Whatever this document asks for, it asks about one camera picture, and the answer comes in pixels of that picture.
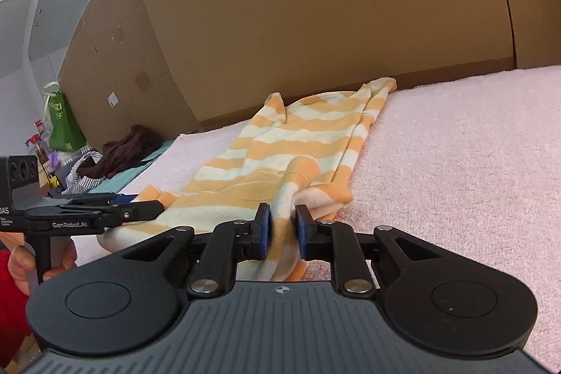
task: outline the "red sleeve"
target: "red sleeve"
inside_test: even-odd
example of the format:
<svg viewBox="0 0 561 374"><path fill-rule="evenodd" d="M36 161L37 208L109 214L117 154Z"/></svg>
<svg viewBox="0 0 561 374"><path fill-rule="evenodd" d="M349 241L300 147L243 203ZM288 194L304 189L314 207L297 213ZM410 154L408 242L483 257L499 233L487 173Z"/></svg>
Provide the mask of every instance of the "red sleeve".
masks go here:
<svg viewBox="0 0 561 374"><path fill-rule="evenodd" d="M0 366L6 367L31 334L25 318L27 297L8 272L9 252L0 252Z"/></svg>

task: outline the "striped fabric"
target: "striped fabric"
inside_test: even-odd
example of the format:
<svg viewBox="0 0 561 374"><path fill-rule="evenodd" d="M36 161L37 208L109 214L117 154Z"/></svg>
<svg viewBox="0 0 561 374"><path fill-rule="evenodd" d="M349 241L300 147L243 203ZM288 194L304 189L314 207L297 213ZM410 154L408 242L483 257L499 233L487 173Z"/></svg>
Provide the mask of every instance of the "striped fabric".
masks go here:
<svg viewBox="0 0 561 374"><path fill-rule="evenodd" d="M79 158L76 164L72 165L70 173L66 176L66 189L62 191L62 194L85 194L88 190L93 189L97 185L101 184L105 178L93 179L87 176L78 176L76 172L78 167L88 158L91 157L97 164L103 157L100 152L89 151Z"/></svg>
<svg viewBox="0 0 561 374"><path fill-rule="evenodd" d="M154 188L139 195L170 205L158 219L119 227L110 236L125 247L179 225L209 232L224 221L253 219L259 203L267 202L273 219L268 258L240 264L238 279L299 280L306 264L298 260L295 206L306 204L314 219L333 219L350 203L358 154L395 89L393 78L380 78L357 92L310 96L287 108L280 94L271 94L229 149L178 196Z"/></svg>

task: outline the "white label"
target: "white label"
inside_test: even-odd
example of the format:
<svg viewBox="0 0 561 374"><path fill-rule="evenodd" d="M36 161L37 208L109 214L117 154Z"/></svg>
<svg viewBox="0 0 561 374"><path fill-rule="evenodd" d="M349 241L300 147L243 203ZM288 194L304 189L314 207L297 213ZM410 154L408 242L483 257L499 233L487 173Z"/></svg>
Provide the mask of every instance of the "white label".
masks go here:
<svg viewBox="0 0 561 374"><path fill-rule="evenodd" d="M111 108L113 108L115 105L117 105L117 103L119 103L119 99L117 99L117 96L115 95L114 92L112 92L111 95L107 98L107 101L109 102Z"/></svg>

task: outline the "human hand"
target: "human hand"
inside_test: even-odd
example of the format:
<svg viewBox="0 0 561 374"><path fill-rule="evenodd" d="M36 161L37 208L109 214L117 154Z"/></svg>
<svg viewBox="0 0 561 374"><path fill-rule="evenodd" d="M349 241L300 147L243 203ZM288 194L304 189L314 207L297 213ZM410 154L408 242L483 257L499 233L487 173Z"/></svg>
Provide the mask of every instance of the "human hand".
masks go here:
<svg viewBox="0 0 561 374"><path fill-rule="evenodd" d="M72 239L62 254L61 264L57 268L47 271L43 275L43 280L47 281L62 272L76 267L77 252ZM23 246L17 246L10 254L8 260L8 270L14 282L23 293L29 296L29 283L26 274L35 269L35 257Z"/></svg>

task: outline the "green shopping bag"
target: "green shopping bag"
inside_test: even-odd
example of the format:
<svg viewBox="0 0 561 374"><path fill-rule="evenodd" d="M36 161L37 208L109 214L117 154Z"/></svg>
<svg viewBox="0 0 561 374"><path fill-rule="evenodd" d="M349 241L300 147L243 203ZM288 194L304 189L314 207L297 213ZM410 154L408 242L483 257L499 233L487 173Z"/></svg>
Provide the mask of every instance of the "green shopping bag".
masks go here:
<svg viewBox="0 0 561 374"><path fill-rule="evenodd" d="M49 148L54 151L74 152L86 146L83 136L72 110L60 91L58 83L52 82L43 88L45 99L45 113L50 116L52 131L49 138Z"/></svg>

